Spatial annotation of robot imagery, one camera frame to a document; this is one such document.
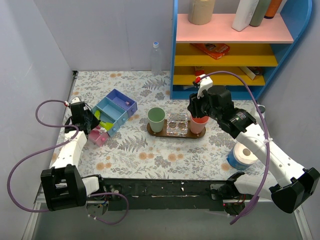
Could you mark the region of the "pink plastic cup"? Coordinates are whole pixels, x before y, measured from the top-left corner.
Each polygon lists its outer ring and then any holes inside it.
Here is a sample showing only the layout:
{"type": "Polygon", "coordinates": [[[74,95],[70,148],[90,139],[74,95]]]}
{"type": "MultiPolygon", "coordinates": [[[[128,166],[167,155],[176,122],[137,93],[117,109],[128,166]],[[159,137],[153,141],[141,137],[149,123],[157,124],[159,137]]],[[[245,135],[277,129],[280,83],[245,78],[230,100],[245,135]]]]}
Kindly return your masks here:
{"type": "Polygon", "coordinates": [[[190,116],[190,131],[193,134],[199,134],[205,128],[209,120],[208,116],[204,117],[192,117],[190,116]]]}

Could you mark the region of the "clear textured toothbrush holder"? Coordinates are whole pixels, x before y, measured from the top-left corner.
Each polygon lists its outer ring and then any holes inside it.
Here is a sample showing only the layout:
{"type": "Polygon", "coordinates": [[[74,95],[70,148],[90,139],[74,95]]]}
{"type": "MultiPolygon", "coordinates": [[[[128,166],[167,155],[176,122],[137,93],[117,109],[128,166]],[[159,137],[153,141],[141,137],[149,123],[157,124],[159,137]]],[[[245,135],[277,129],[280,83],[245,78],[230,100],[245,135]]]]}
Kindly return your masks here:
{"type": "Polygon", "coordinates": [[[186,134],[188,131],[188,115],[186,113],[169,113],[167,115],[167,133],[186,134]]]}

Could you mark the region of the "green plastic cup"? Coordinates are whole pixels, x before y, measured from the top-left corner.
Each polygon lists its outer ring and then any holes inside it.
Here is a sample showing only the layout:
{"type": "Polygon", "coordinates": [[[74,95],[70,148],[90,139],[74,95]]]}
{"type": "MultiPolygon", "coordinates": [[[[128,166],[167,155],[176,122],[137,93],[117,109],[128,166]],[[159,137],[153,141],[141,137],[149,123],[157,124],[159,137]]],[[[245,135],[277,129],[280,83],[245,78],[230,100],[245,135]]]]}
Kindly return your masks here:
{"type": "Polygon", "coordinates": [[[151,130],[155,133],[161,132],[165,123],[165,111],[160,107],[153,107],[148,111],[147,117],[151,130]]]}

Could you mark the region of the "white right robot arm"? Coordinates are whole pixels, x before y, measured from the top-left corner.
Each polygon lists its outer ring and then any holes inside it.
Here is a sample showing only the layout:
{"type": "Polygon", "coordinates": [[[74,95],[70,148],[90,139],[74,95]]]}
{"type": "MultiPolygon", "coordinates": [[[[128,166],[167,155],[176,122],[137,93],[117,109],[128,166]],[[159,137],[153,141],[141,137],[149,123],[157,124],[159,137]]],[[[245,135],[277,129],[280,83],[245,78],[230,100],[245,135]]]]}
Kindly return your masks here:
{"type": "Polygon", "coordinates": [[[262,181],[237,172],[220,188],[222,194],[227,193],[232,199],[243,194],[258,195],[291,214],[314,193],[320,173],[313,167],[306,169],[271,139],[266,140],[266,130],[249,112],[234,106],[231,93],[225,87],[212,86],[204,90],[201,97],[192,93],[187,109],[192,117],[214,119],[224,132],[249,149],[272,175],[262,181]]]}

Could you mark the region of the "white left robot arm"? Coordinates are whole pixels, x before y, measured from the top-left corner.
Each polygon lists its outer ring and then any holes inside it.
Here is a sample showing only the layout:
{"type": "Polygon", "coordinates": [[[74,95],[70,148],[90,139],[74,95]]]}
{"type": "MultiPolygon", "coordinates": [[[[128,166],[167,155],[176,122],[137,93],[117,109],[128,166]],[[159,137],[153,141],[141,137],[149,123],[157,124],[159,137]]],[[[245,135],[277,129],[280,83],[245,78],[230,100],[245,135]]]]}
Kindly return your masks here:
{"type": "Polygon", "coordinates": [[[86,204],[88,196],[101,200],[107,193],[98,175],[82,178],[78,171],[88,136],[100,121],[79,97],[73,98],[67,105],[71,116],[64,128],[66,144],[51,168],[43,170],[40,176],[46,205],[50,211],[81,207],[86,204]]]}

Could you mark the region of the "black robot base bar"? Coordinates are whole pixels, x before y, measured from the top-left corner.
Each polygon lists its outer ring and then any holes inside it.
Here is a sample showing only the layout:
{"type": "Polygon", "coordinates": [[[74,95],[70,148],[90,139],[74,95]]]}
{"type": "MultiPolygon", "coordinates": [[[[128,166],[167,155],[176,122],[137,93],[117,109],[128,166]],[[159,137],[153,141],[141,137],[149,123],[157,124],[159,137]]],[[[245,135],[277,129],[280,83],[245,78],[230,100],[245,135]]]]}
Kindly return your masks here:
{"type": "Polygon", "coordinates": [[[239,193],[227,180],[103,178],[88,200],[107,201],[110,211],[210,210],[222,211],[224,201],[240,205],[253,197],[239,193]]]}

